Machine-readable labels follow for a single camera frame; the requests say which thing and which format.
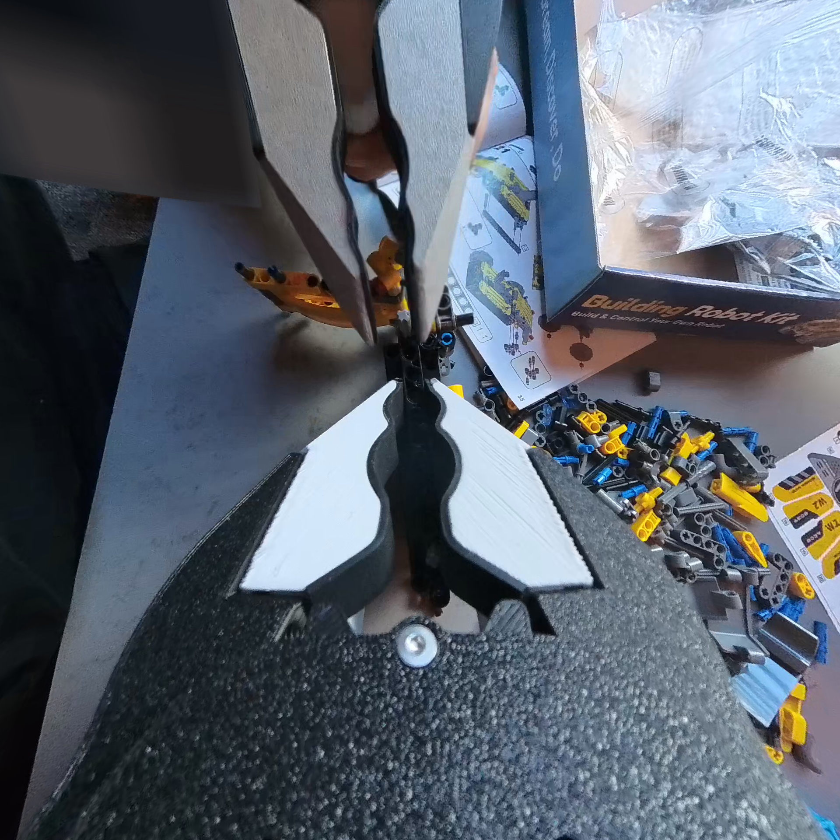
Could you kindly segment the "yellow sticker sheet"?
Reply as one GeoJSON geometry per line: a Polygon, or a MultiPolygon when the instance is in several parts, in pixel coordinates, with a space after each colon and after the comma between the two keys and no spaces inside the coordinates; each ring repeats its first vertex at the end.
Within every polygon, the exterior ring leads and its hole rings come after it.
{"type": "Polygon", "coordinates": [[[765,484],[773,525],[839,628],[839,426],[783,457],[765,484]]]}

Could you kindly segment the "person's left hand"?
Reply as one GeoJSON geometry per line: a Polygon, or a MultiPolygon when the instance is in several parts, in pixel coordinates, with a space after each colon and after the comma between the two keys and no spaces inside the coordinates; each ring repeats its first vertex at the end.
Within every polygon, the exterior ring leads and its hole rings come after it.
{"type": "Polygon", "coordinates": [[[359,182],[372,182],[396,170],[385,142],[375,91],[368,90],[362,101],[343,108],[345,128],[345,173],[359,182]]]}

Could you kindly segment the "clear plastic wrapping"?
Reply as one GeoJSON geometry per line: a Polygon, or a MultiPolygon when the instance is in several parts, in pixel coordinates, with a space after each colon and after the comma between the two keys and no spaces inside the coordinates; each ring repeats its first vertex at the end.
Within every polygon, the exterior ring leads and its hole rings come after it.
{"type": "Polygon", "coordinates": [[[839,2],[576,2],[598,256],[838,297],[839,2]]]}

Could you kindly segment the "instruction booklet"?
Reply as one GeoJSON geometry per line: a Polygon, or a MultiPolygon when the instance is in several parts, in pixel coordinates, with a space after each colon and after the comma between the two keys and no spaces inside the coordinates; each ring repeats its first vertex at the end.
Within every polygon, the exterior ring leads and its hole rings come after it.
{"type": "Polygon", "coordinates": [[[516,408],[528,407],[655,341],[650,332],[543,328],[536,166],[516,82],[499,66],[483,146],[468,175],[448,265],[461,332],[516,408]]]}

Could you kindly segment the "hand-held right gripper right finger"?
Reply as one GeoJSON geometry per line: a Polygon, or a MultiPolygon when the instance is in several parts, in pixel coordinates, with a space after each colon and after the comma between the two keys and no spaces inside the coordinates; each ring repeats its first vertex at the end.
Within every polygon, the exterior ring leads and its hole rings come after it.
{"type": "Polygon", "coordinates": [[[447,586],[485,615],[502,600],[593,587],[529,446],[439,381],[430,390],[455,460],[441,501],[447,586]]]}

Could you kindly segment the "grey desk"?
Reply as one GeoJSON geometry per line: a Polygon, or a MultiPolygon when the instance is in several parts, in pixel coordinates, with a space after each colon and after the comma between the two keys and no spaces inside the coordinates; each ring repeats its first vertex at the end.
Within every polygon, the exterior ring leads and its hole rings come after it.
{"type": "MultiPolygon", "coordinates": [[[[256,211],[162,199],[20,829],[67,773],[141,613],[188,550],[290,450],[384,380],[352,331],[285,323],[233,276],[263,254],[256,211]]],[[[756,423],[780,454],[838,419],[838,347],[664,334],[589,380],[634,400],[635,371],[662,402],[756,423]],[[788,399],[814,399],[796,420],[788,399]]]]}

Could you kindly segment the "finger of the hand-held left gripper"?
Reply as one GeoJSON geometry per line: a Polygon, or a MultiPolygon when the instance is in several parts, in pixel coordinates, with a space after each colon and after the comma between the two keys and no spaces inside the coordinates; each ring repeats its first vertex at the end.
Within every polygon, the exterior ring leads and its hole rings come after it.
{"type": "Polygon", "coordinates": [[[358,221],[343,178],[343,111],[324,26],[296,1],[227,2],[268,182],[350,325],[375,344],[358,221]]]}
{"type": "Polygon", "coordinates": [[[448,276],[490,59],[464,62],[460,1],[382,2],[374,76],[400,178],[408,307],[416,339],[432,331],[448,276]]]}

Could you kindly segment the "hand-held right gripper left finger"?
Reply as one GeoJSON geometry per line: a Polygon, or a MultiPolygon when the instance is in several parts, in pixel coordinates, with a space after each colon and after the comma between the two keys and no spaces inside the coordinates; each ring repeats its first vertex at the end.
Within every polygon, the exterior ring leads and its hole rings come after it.
{"type": "Polygon", "coordinates": [[[300,597],[354,615],[392,576],[385,486],[397,468],[403,384],[389,381],[314,439],[257,542],[243,592],[300,597]]]}

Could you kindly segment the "blue cardboard kit box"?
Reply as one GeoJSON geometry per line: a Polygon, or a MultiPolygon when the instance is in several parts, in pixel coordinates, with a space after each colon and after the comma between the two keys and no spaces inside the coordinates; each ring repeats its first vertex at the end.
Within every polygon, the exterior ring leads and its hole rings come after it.
{"type": "Polygon", "coordinates": [[[563,326],[838,343],[838,299],[606,266],[599,255],[578,81],[574,3],[523,2],[546,330],[563,326]]]}

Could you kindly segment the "yellow black brick model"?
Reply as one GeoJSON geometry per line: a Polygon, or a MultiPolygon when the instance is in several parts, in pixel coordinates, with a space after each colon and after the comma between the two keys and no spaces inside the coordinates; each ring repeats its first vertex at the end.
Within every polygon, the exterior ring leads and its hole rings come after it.
{"type": "MultiPolygon", "coordinates": [[[[440,382],[438,374],[455,347],[455,328],[461,317],[453,316],[445,298],[444,308],[438,312],[444,315],[444,331],[434,324],[427,341],[415,341],[410,335],[404,260],[402,248],[392,237],[384,236],[366,262],[374,272],[369,287],[374,293],[375,323],[378,326],[388,323],[395,328],[395,339],[383,351],[387,382],[399,381],[403,385],[403,419],[397,432],[398,463],[392,476],[397,476],[401,491],[410,581],[423,607],[438,616],[449,603],[451,592],[444,577],[444,561],[450,551],[445,545],[440,508],[454,475],[455,460],[435,427],[440,405],[430,390],[430,382],[440,382]]],[[[282,489],[272,497],[269,511],[248,544],[235,584],[239,591],[257,542],[288,490],[304,451],[282,463],[283,467],[290,467],[290,477],[284,479],[282,489]]]]}

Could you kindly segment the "pile of small building bricks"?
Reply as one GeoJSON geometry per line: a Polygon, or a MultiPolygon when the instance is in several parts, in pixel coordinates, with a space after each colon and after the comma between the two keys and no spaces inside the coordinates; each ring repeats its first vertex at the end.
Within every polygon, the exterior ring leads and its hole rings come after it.
{"type": "Polygon", "coordinates": [[[827,626],[802,621],[807,576],[748,527],[769,519],[772,449],[751,427],[664,406],[595,400],[566,385],[517,409],[485,366],[474,401],[522,442],[542,448],[657,551],[687,585],[770,759],[811,772],[807,676],[827,661],[827,626]]]}

